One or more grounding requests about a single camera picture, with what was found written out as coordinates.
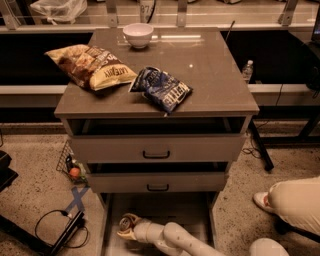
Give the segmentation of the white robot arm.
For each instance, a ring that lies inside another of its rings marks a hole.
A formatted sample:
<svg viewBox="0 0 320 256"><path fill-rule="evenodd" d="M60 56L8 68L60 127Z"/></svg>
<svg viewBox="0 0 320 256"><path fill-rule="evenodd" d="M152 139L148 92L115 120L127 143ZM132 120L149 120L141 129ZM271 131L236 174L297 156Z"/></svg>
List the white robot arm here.
<svg viewBox="0 0 320 256"><path fill-rule="evenodd" d="M176 222L157 224L132 213L126 213L119 222L117 234L126 240L153 244L168 256L226 256L191 235ZM255 240L249 256L290 256L285 248L269 238Z"/></svg>

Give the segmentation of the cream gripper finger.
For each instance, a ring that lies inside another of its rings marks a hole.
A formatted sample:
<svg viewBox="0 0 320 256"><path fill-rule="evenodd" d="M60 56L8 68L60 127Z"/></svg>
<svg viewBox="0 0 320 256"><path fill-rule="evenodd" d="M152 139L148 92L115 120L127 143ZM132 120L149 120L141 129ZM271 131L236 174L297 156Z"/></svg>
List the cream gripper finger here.
<svg viewBox="0 0 320 256"><path fill-rule="evenodd" d="M126 232L118 231L117 235L123 239L126 239L126 240L134 241L136 239L136 236L132 230L129 230Z"/></svg>
<svg viewBox="0 0 320 256"><path fill-rule="evenodd" d="M125 213L123 218L128 218L132 223L137 223L141 220L141 217L133 214L133 213Z"/></svg>

